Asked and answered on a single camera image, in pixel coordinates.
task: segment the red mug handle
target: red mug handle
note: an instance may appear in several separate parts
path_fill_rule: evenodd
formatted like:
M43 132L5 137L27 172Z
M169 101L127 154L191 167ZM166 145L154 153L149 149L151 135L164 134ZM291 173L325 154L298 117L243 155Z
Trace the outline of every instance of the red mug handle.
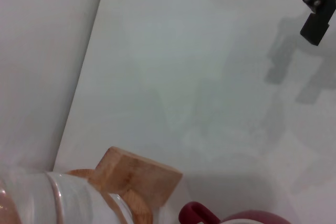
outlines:
M178 215L181 224L219 224L220 219L217 218L209 209L198 202L189 202L180 211Z

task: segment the red mug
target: red mug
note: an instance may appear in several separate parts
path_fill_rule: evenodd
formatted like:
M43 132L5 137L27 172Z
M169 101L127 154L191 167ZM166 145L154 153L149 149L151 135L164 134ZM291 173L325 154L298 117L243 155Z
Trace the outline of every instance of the red mug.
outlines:
M249 210L226 217L222 221L218 219L209 209L198 202L189 202L180 211L178 215L181 224L219 224L225 221L245 219L256 221L262 224L290 224L284 218L271 214L270 212Z

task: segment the red cup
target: red cup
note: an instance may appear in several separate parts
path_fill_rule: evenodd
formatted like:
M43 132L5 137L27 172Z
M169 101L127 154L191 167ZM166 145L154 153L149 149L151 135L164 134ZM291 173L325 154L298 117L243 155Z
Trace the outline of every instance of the red cup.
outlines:
M198 202L189 202L178 215L181 224L219 224L229 220L246 219L261 222L262 224L290 224L284 218L271 214L270 212L249 210L226 217L222 221L218 219L209 209Z

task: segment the white countertop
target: white countertop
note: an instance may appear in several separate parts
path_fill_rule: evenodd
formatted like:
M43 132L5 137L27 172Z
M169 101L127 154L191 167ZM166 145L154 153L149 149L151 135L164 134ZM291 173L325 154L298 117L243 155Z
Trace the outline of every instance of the white countertop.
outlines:
M336 219L336 24L300 37L302 0L101 0L55 170L114 145L184 180L220 218L262 209Z

